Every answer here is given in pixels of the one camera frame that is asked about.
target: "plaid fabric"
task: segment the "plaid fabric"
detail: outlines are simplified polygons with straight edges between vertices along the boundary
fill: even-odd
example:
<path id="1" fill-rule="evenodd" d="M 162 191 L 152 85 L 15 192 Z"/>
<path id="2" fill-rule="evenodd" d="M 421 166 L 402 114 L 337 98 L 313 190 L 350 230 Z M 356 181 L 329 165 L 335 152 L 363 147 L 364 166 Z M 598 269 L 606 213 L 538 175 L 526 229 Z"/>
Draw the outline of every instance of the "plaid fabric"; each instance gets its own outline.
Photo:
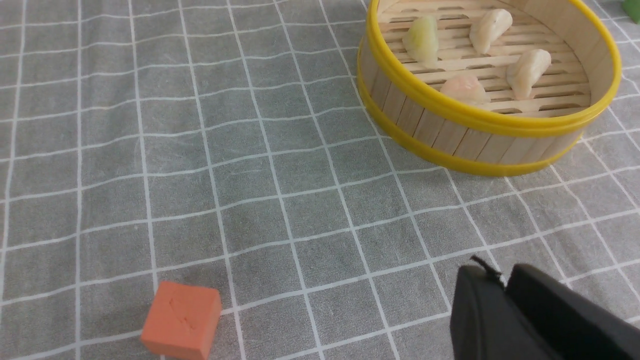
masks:
<path id="1" fill-rule="evenodd" d="M 559 163 L 419 160 L 355 90 L 361 0 L 2 0 L 0 359 L 158 359 L 162 280 L 218 288 L 211 359 L 450 359 L 456 271 L 533 264 L 640 320 L 640 27 Z"/>

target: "orange block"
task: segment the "orange block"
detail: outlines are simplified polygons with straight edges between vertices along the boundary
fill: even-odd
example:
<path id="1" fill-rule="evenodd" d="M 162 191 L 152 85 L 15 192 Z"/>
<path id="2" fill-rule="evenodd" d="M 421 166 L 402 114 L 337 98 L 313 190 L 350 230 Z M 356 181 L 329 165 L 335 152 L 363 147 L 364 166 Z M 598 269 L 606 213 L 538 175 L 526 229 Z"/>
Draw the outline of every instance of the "orange block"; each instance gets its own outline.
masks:
<path id="1" fill-rule="evenodd" d="M 163 281 L 140 340 L 155 354 L 207 360 L 221 312 L 218 290 Z"/>

